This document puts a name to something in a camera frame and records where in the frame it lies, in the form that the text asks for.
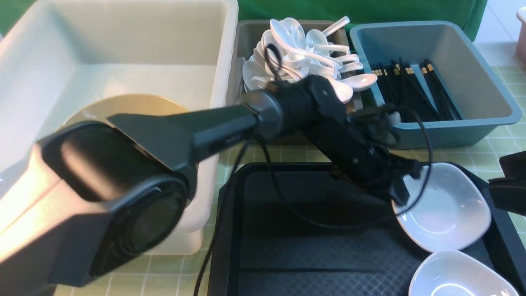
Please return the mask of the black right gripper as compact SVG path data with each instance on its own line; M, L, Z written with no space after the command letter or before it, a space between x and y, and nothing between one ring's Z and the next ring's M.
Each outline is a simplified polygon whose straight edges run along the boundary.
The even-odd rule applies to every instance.
M526 152L500 157L504 177L489 180L489 193L501 210L526 215Z

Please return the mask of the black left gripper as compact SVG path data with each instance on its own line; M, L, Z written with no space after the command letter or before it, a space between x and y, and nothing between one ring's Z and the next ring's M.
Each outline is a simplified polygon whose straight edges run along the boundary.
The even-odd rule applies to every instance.
M406 159L391 154L379 180L370 186L370 195L384 201L393 201L397 206L405 206L410 197L404 177L419 179L423 166L418 160Z

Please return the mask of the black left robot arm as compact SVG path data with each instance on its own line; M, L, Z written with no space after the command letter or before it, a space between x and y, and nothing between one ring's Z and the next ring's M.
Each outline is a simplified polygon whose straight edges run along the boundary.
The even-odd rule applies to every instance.
M422 165L388 151L381 106L347 115L328 79L276 79L239 105L171 116L115 114L37 141L1 198L1 294L82 287L162 243L195 196L198 164L240 142L301 131L366 193L404 206Z

